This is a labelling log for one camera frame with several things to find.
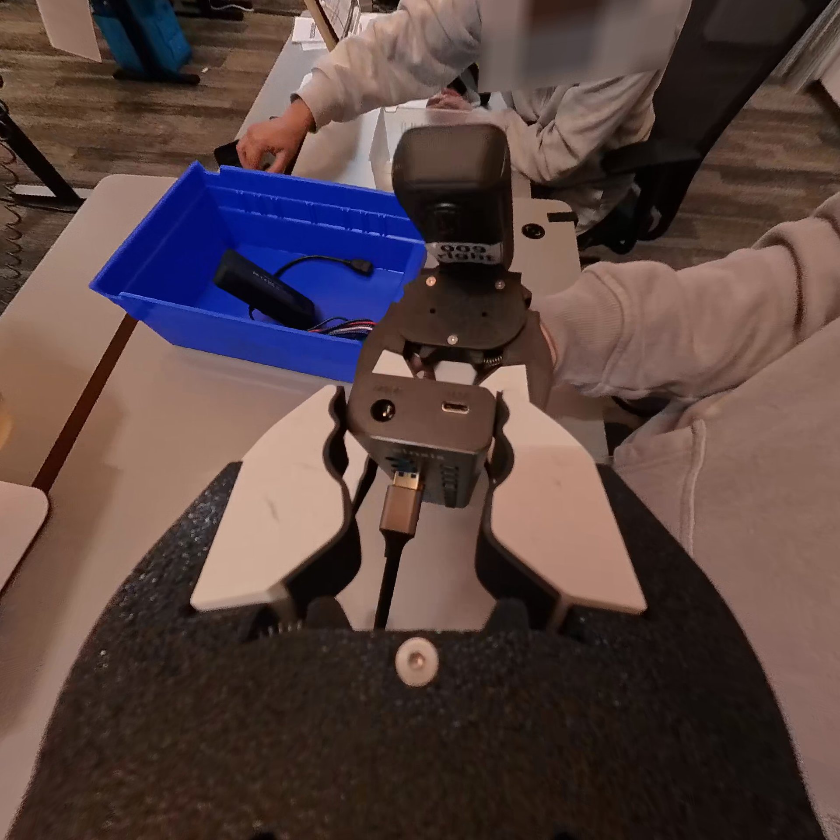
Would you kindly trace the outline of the black office chair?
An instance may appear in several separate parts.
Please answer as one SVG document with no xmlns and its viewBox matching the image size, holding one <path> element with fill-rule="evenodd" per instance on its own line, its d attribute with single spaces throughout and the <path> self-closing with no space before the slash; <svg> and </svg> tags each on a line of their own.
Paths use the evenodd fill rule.
<svg viewBox="0 0 840 840">
<path fill-rule="evenodd" d="M 647 140 L 606 153 L 605 175 L 633 189 L 577 236 L 579 251 L 623 256 L 673 223 L 703 161 L 828 1 L 695 1 L 654 95 Z"/>
</svg>

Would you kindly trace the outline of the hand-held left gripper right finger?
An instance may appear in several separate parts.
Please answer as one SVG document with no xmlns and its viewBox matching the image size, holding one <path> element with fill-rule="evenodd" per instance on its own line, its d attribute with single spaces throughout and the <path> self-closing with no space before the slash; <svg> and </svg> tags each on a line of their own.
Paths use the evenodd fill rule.
<svg viewBox="0 0 840 840">
<path fill-rule="evenodd" d="M 575 606 L 646 612 L 594 459 L 517 391 L 497 395 L 488 477 L 475 567 L 497 602 L 518 602 L 529 627 L 560 627 Z"/>
</svg>

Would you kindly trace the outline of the blue plastic bin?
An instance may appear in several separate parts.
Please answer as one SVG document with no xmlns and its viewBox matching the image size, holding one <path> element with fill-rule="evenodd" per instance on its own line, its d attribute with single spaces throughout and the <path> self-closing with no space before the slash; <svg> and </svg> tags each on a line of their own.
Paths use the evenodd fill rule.
<svg viewBox="0 0 840 840">
<path fill-rule="evenodd" d="M 255 320 L 215 285 L 230 249 L 270 273 L 308 255 L 370 261 L 368 278 L 323 260 L 282 276 L 313 302 L 318 321 L 379 321 L 427 257 L 391 193 L 235 167 L 213 173 L 194 163 L 91 289 L 174 345 L 351 382 L 360 341 Z"/>
</svg>

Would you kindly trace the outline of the white board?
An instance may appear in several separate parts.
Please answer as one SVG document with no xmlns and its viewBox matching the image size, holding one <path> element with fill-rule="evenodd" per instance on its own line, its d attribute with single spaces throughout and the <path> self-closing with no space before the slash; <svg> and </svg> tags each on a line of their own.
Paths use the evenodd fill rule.
<svg viewBox="0 0 840 840">
<path fill-rule="evenodd" d="M 89 1 L 37 1 L 49 43 L 55 49 L 102 62 Z"/>
</svg>

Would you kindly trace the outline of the black usb hub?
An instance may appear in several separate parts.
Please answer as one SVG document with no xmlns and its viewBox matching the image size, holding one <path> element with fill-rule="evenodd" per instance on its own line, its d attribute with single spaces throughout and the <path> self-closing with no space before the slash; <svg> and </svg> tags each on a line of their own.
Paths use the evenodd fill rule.
<svg viewBox="0 0 840 840">
<path fill-rule="evenodd" d="M 349 433 L 389 476 L 415 474 L 423 500 L 468 506 L 494 436 L 497 399 L 476 385 L 370 373 L 352 386 Z"/>
<path fill-rule="evenodd" d="M 223 252 L 213 283 L 243 302 L 249 313 L 259 312 L 283 327 L 310 330 L 318 322 L 309 298 L 232 249 Z"/>
</svg>

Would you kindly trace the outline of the black desk leg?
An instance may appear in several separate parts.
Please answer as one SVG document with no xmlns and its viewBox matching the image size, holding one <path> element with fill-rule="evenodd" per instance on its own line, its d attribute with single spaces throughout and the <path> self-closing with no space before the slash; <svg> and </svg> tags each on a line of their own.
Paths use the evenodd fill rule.
<svg viewBox="0 0 840 840">
<path fill-rule="evenodd" d="M 78 192 L 45 157 L 38 146 L 21 129 L 1 100 L 2 145 L 38 181 L 22 184 L 15 181 L 9 186 L 11 197 L 21 207 L 50 209 L 56 212 L 75 213 L 85 202 L 86 196 Z"/>
</svg>

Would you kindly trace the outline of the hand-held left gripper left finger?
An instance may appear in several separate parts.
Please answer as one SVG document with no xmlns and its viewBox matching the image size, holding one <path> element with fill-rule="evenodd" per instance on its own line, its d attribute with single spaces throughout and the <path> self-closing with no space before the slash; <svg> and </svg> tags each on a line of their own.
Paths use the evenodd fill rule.
<svg viewBox="0 0 840 840">
<path fill-rule="evenodd" d="M 345 438 L 344 388 L 326 385 L 248 451 L 192 593 L 208 613 L 269 605 L 285 619 L 361 567 L 363 449 Z"/>
</svg>

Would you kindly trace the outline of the blue bag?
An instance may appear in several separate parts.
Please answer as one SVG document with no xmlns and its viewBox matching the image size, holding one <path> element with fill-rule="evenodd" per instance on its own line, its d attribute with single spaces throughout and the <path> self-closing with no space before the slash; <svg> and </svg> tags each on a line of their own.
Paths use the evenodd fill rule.
<svg viewBox="0 0 840 840">
<path fill-rule="evenodd" d="M 117 81 L 195 86 L 200 77 L 185 72 L 193 51 L 168 1 L 90 1 L 92 19 L 117 69 Z"/>
</svg>

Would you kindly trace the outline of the black usb cable grey plug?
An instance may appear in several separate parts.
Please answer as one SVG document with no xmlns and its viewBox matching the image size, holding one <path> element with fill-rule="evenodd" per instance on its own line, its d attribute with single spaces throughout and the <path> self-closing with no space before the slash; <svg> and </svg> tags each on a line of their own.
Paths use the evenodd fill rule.
<svg viewBox="0 0 840 840">
<path fill-rule="evenodd" d="M 385 544 L 385 567 L 374 614 L 374 629 L 385 629 L 405 546 L 414 539 L 423 501 L 419 473 L 395 472 L 385 493 L 380 532 Z"/>
</svg>

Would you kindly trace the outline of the clear plastic box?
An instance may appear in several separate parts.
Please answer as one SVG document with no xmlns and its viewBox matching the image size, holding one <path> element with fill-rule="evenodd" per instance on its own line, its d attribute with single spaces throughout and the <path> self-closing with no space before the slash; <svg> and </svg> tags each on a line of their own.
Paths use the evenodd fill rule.
<svg viewBox="0 0 840 840">
<path fill-rule="evenodd" d="M 392 161 L 404 133 L 426 125 L 464 123 L 467 111 L 428 108 L 427 100 L 412 100 L 399 106 L 380 108 L 375 113 L 369 161 L 377 190 L 393 192 Z"/>
</svg>

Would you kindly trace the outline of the white paper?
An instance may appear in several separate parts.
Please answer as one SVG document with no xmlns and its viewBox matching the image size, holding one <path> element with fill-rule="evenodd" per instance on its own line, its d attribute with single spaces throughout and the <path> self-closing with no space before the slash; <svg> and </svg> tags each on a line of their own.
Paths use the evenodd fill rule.
<svg viewBox="0 0 840 840">
<path fill-rule="evenodd" d="M 303 51 L 329 51 L 334 47 L 332 42 L 323 37 L 316 21 L 311 17 L 294 18 L 290 41 Z"/>
</svg>

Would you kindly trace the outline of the person's right forearm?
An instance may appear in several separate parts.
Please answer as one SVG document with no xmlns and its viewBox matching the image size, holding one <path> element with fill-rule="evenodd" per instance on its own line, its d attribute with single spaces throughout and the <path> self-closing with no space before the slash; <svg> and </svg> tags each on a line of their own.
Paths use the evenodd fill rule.
<svg viewBox="0 0 840 840">
<path fill-rule="evenodd" d="M 600 261 L 534 304 L 558 382 L 587 396 L 698 401 L 836 321 L 838 270 L 836 194 L 720 259 L 685 269 Z"/>
</svg>

